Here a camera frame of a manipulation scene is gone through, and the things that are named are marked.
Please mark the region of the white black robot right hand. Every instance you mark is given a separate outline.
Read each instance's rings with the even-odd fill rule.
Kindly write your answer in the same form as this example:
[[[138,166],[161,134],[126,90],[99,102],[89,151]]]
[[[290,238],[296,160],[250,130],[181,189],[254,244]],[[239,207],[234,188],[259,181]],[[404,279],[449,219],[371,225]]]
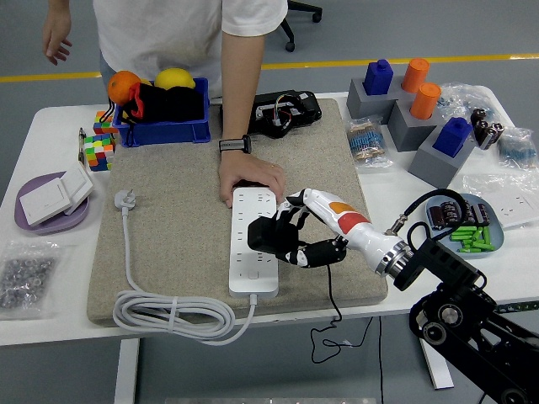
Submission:
[[[285,224],[296,212],[301,214],[301,219],[314,215],[335,238],[304,247],[281,248],[275,253],[281,261],[301,268],[317,268],[344,260],[350,249],[362,253],[370,269],[385,275],[399,254],[400,237],[377,231],[365,216],[334,194],[316,189],[292,194],[278,208],[276,223]]]

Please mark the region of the person's right hand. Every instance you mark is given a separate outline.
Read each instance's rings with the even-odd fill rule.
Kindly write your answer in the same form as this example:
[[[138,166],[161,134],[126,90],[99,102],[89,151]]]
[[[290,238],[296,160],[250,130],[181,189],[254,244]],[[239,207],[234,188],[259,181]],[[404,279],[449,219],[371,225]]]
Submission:
[[[66,61],[71,54],[72,42],[68,39],[70,31],[70,21],[52,19],[44,24],[42,50],[45,58],[54,66]]]

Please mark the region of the person's left hand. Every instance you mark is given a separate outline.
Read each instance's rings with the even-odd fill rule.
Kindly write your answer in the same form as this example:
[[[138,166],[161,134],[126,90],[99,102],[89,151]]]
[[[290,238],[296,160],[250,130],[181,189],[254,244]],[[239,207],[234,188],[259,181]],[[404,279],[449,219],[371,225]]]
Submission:
[[[286,176],[283,168],[276,163],[266,162],[242,151],[224,151],[218,174],[220,198],[227,208],[232,207],[233,188],[241,181],[267,186],[278,202],[284,198]]]

